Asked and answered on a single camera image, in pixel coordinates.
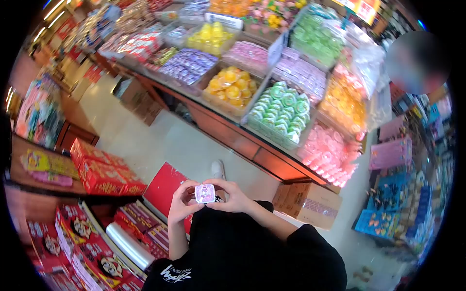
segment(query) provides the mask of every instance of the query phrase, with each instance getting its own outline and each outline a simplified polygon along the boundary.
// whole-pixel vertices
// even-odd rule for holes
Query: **cartoon character print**
[[[52,255],[56,255],[57,257],[60,255],[61,248],[56,238],[47,235],[42,239],[42,244],[45,249]]]
[[[122,264],[114,258],[102,257],[98,263],[99,267],[110,276],[123,278]]]
[[[97,233],[89,219],[84,221],[79,219],[79,217],[75,217],[74,220],[71,221],[71,229],[75,234],[87,239],[89,239],[92,232]]]

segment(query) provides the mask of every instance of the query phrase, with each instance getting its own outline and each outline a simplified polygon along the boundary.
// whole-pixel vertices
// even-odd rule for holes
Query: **white tile floor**
[[[278,181],[170,112],[163,110],[148,127],[110,93],[114,85],[115,81],[109,75],[102,76],[86,91],[80,105],[100,136],[97,147],[123,157],[146,183],[152,181],[165,161],[188,178],[203,181],[211,177],[211,162],[222,159],[228,180],[237,182],[253,199],[272,200]],[[340,192],[343,203],[332,229],[319,229],[319,232],[345,261],[348,287],[360,286],[369,290],[377,281],[382,286],[372,290],[392,290],[392,276],[398,277],[405,265],[384,256],[370,238],[351,229],[366,199],[368,151],[359,158],[359,164]],[[300,225],[294,219],[281,217]],[[361,286],[352,274],[360,271],[363,265],[370,267],[374,275],[372,282]]]

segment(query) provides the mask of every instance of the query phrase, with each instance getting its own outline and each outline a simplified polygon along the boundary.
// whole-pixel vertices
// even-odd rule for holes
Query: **shoe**
[[[216,160],[212,163],[212,176],[214,179],[226,180],[225,167],[223,166],[222,160]]]

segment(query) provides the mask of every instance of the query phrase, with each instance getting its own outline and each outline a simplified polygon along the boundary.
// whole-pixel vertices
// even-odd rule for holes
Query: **pink candy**
[[[360,148],[359,142],[345,142],[333,128],[324,128],[316,123],[297,154],[304,165],[323,179],[343,187],[358,167],[351,162],[361,155]]]

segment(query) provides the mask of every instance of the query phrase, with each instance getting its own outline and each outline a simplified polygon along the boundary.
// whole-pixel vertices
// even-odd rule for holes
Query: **cardboard box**
[[[274,209],[278,210],[279,201],[281,199],[281,203],[285,201],[286,195],[288,194],[288,190],[290,189],[291,185],[279,185],[277,188],[277,192],[272,200],[272,204],[274,205]]]
[[[342,198],[332,191],[314,183],[293,184],[287,199],[286,208],[293,203],[287,214],[291,217],[329,230],[338,214]]]
[[[295,183],[291,185],[290,190],[288,191],[287,198],[284,202],[283,211],[290,215],[293,211],[295,205],[303,204],[303,198],[306,197],[306,193],[310,187],[311,183]]]

